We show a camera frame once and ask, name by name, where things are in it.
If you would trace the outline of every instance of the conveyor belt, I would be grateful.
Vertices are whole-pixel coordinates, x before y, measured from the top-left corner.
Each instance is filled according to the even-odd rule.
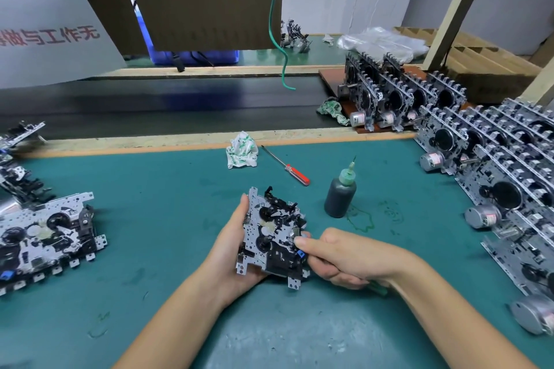
[[[0,129],[46,121],[47,139],[336,127],[319,77],[91,79],[0,91]]]

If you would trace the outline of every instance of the blue container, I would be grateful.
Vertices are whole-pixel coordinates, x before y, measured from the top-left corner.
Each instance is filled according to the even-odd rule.
[[[148,30],[146,29],[146,25],[138,9],[136,11],[136,15],[138,20],[138,25],[140,26],[140,30],[142,31],[142,37],[144,38],[144,42],[146,43],[146,48],[148,49],[148,54],[150,55],[150,59],[152,60],[152,63],[154,63],[157,66],[174,65],[173,58],[172,58],[173,56],[170,51],[154,50],[154,44],[152,44],[152,40],[150,39]],[[207,57],[214,65],[235,65],[239,61],[238,50],[203,51],[202,54],[204,54],[204,56]],[[200,54],[198,54],[197,51],[193,51],[192,56],[196,57],[199,61],[195,60],[190,55],[190,51],[181,51],[178,53],[178,55],[184,65],[209,66],[209,63]]]

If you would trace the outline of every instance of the green wire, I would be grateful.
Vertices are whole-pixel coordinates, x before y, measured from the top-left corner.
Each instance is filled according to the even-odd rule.
[[[286,87],[287,89],[290,89],[291,91],[295,91],[296,88],[293,88],[292,86],[288,86],[286,83],[285,83],[285,68],[287,67],[287,63],[289,62],[289,57],[287,55],[287,52],[285,50],[283,50],[283,48],[277,44],[277,42],[275,41],[275,38],[273,38],[273,32],[272,32],[272,18],[273,18],[273,6],[275,6],[275,0],[272,0],[272,5],[271,7],[269,8],[269,38],[272,39],[272,43],[273,45],[279,50],[281,51],[281,53],[283,53],[283,55],[285,56],[285,64],[282,65],[282,71],[281,71],[281,82],[282,82],[282,85],[284,87]]]

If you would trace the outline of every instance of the white paper sign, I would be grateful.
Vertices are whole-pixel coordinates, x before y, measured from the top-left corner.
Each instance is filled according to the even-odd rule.
[[[0,88],[67,82],[123,67],[87,0],[0,0]]]

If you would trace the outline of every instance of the green tabletop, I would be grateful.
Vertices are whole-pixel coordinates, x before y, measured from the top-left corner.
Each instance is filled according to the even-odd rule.
[[[289,56],[289,65],[338,65],[345,62],[346,51],[337,47],[339,35],[333,35],[335,44],[323,42],[322,35],[309,36],[312,42],[308,53],[299,53],[297,48],[286,48]],[[242,50],[240,51],[237,66],[280,66],[284,62],[284,56],[276,48],[272,50]],[[127,61],[128,67],[156,67],[148,56]]]
[[[311,178],[301,186],[264,152],[258,167],[227,169],[223,150],[32,160],[25,166],[59,196],[93,191],[108,247],[0,299],[1,365],[107,368],[179,283],[201,263],[251,186],[299,203],[308,230],[336,226],[419,254],[537,365],[551,367],[552,338],[534,337],[505,304],[520,292],[481,248],[453,178],[425,174],[412,140],[278,146]],[[357,155],[348,218],[323,201]],[[221,316],[195,362],[209,368],[444,368],[398,296],[348,291],[313,276],[299,291],[268,279]]]

